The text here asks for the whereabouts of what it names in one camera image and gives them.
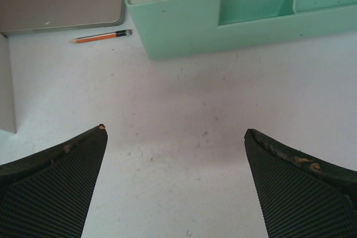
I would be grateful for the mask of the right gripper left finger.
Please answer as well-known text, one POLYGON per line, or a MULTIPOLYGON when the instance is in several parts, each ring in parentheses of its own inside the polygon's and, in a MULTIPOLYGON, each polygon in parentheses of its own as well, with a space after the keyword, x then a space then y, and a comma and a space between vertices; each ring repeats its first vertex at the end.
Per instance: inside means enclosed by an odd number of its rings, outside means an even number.
POLYGON ((81 237, 107 141, 100 124, 1 165, 1 237, 81 237))

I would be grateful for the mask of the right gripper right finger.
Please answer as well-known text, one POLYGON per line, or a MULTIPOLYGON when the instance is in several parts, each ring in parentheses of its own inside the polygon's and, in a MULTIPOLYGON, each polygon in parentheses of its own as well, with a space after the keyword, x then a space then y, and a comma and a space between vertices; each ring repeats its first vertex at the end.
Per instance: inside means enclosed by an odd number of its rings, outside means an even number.
POLYGON ((244 146, 269 237, 356 237, 356 172, 248 129, 244 146))

